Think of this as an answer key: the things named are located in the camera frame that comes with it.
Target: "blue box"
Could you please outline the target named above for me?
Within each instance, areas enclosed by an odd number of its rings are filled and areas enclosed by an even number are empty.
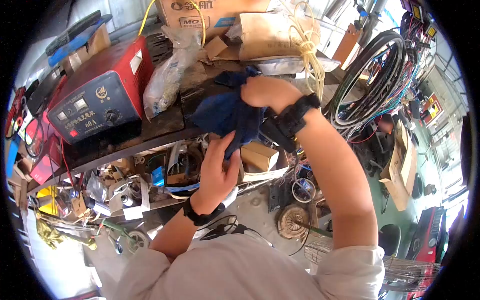
[[[152,183],[156,186],[163,186],[163,167],[158,167],[152,172]]]

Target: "clutch disc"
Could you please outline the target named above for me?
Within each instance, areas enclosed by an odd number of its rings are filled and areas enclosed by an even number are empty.
[[[285,207],[278,218],[277,227],[278,233],[285,239],[298,239],[307,229],[295,223],[299,221],[301,223],[308,223],[308,213],[302,207],[292,204]]]

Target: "red box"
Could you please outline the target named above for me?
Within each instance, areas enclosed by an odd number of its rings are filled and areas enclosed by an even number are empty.
[[[43,153],[34,163],[30,176],[39,184],[44,184],[53,172],[61,166],[61,148],[59,139],[52,135],[43,146]]]

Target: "wrist strap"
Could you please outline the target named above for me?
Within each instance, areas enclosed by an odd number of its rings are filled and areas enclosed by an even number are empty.
[[[281,132],[288,138],[293,138],[306,123],[303,116],[312,108],[319,108],[320,100],[312,93],[302,96],[295,104],[287,106],[278,116],[278,123]]]
[[[190,203],[190,198],[188,198],[183,203],[183,215],[192,220],[193,224],[197,227],[207,225],[219,214],[225,211],[225,205],[220,203],[215,210],[209,215],[197,215],[196,212],[192,209],[192,204]]]

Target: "yellow cable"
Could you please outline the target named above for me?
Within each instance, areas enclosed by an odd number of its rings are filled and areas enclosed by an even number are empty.
[[[304,30],[303,26],[300,24],[299,18],[297,17],[297,9],[300,7],[302,3],[304,3],[305,6],[310,11],[310,16],[312,18],[312,28],[310,30]],[[322,96],[323,96],[323,89],[324,89],[325,70],[316,56],[317,47],[315,43],[312,42],[313,35],[317,36],[318,40],[320,40],[320,33],[313,30],[315,25],[315,19],[313,18],[313,11],[311,7],[308,5],[308,3],[305,1],[301,1],[297,5],[295,5],[295,9],[293,13],[283,1],[282,1],[282,4],[288,10],[288,13],[290,14],[289,18],[294,23],[294,25],[291,25],[290,28],[288,29],[288,36],[290,37],[290,41],[299,48],[300,55],[303,58],[303,65],[305,66],[305,72],[307,73],[306,74],[307,76],[305,76],[307,87],[312,92],[317,94],[317,97],[319,98],[321,103]],[[296,37],[292,37],[292,32],[291,32],[292,28],[298,32],[300,39]],[[315,80],[315,90],[313,90],[312,87],[310,86],[310,83],[308,81],[309,77],[312,77]]]
[[[155,2],[155,0],[152,0],[152,2],[150,2],[150,4],[147,7],[147,11],[145,12],[144,20],[142,21],[142,26],[140,26],[140,30],[138,31],[138,36],[142,35],[142,31],[144,29],[145,22],[147,21],[148,12],[150,11],[150,7],[152,7],[152,4],[154,2]]]
[[[144,20],[142,21],[142,26],[140,26],[140,30],[138,31],[138,36],[142,35],[142,31],[144,29],[144,26],[145,26],[145,22],[147,21],[147,16],[148,16],[148,12],[150,11],[150,7],[152,7],[152,4],[155,2],[155,0],[152,0],[152,2],[150,2],[150,4],[148,5],[147,7],[147,11],[145,12],[145,16],[144,16]],[[200,15],[200,20],[202,21],[202,48],[204,47],[205,45],[205,39],[206,39],[206,28],[205,28],[205,20],[204,20],[204,15],[202,14],[202,12],[200,11],[200,8],[198,7],[197,4],[195,4],[195,2],[193,2],[192,0],[190,0],[190,3],[193,5],[193,7],[198,11],[198,14]]]
[[[198,5],[193,2],[192,0],[190,0],[190,3],[193,5],[193,7],[198,11],[198,14],[200,15],[200,20],[202,21],[202,46],[201,48],[204,47],[205,45],[205,38],[206,38],[206,29],[205,29],[205,20],[204,20],[204,15],[202,14],[202,12],[200,11],[200,8],[198,7]]]

